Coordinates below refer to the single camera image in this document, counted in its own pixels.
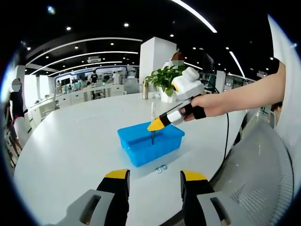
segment blue container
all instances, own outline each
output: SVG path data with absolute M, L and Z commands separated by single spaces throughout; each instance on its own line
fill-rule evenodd
M 155 132 L 154 145 L 151 145 L 150 122 L 118 130 L 121 146 L 127 152 L 134 166 L 147 164 L 177 149 L 185 133 L 173 125 Z

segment white flower pot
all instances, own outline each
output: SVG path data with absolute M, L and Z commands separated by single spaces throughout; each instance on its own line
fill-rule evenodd
M 163 92 L 162 88 L 159 87 L 161 101 L 165 103 L 174 103 L 176 102 L 177 95 L 175 93 L 172 94 L 171 97 L 169 97 L 165 92 Z

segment human hand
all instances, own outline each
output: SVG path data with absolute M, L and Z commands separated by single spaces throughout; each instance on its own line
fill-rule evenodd
M 223 95 L 222 94 L 205 94 L 195 97 L 191 101 L 192 107 L 200 106 L 204 108 L 206 117 L 213 117 L 225 114 L 223 106 Z M 181 113 L 185 113 L 185 109 L 180 109 Z M 195 119 L 193 114 L 185 116 L 185 121 L 191 121 Z

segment white round table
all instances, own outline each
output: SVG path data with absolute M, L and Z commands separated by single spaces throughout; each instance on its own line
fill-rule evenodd
M 105 174 L 129 169 L 127 226 L 160 225 L 182 208 L 181 170 L 198 171 L 208 179 L 214 175 L 224 155 L 226 115 L 178 125 L 185 132 L 179 149 L 138 168 L 131 164 L 117 130 L 149 121 L 153 101 L 157 115 L 172 106 L 142 100 L 139 93 L 72 105 L 47 116 L 27 141 L 14 173 L 16 188 L 39 223 L 56 224 Z M 228 151 L 245 114 L 229 113 Z M 156 173 L 163 164 L 168 169 Z

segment bottle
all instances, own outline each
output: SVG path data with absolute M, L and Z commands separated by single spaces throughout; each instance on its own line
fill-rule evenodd
M 143 81 L 142 99 L 143 100 L 148 100 L 149 99 L 149 83 L 146 82 L 146 81 Z

